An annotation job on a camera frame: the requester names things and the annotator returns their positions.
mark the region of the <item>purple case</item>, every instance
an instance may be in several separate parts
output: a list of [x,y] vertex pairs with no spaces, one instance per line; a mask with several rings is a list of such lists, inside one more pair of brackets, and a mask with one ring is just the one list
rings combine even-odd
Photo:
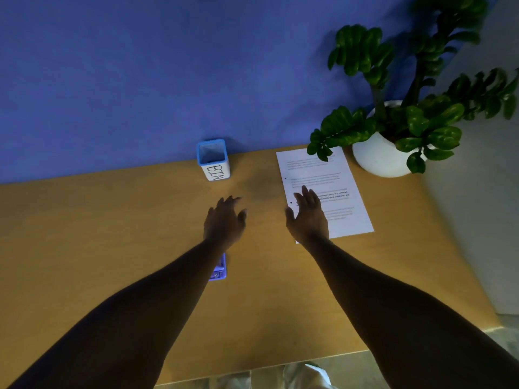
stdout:
[[220,258],[220,261],[218,262],[218,265],[213,270],[213,274],[211,274],[211,278],[209,281],[215,281],[215,280],[223,280],[225,277],[227,277],[227,266],[225,265],[225,253]]

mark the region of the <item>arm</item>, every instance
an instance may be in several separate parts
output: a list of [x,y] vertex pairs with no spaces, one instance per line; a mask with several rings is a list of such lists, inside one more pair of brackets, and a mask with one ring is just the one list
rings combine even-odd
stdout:
[[243,234],[238,200],[220,199],[202,243],[102,302],[10,388],[153,388],[218,260]]
[[425,292],[364,265],[328,240],[319,198],[295,194],[287,227],[314,257],[337,302],[393,389],[508,388],[519,362],[485,333]]

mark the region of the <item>person's right arm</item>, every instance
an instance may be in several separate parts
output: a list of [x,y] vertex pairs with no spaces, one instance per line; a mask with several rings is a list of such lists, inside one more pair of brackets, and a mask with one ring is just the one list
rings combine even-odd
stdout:
[[519,387],[519,361],[435,297],[356,260],[328,239],[319,198],[295,194],[287,228],[314,257],[392,389]]

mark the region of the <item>forearm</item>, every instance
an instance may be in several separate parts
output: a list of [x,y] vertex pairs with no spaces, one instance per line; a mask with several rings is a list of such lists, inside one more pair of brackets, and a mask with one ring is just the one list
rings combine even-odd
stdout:
[[364,265],[329,240],[314,237],[303,246],[392,388],[506,387],[519,380],[516,360],[431,295]]
[[132,364],[138,366],[137,370],[127,369],[125,374],[135,374],[152,387],[223,253],[219,243],[204,241],[112,295],[79,321],[12,387],[78,388],[88,383],[113,387],[121,380],[113,372]]

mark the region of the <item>tabletop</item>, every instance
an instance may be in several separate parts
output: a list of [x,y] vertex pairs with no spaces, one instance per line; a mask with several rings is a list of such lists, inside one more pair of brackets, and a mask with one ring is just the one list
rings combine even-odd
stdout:
[[[232,155],[217,182],[183,161],[1,185],[0,387],[105,298],[200,242],[207,209],[229,195],[243,197],[247,229],[158,383],[367,349],[285,228],[276,151],[294,148]],[[345,152],[375,232],[334,243],[481,329],[501,326],[421,176],[373,176]]]

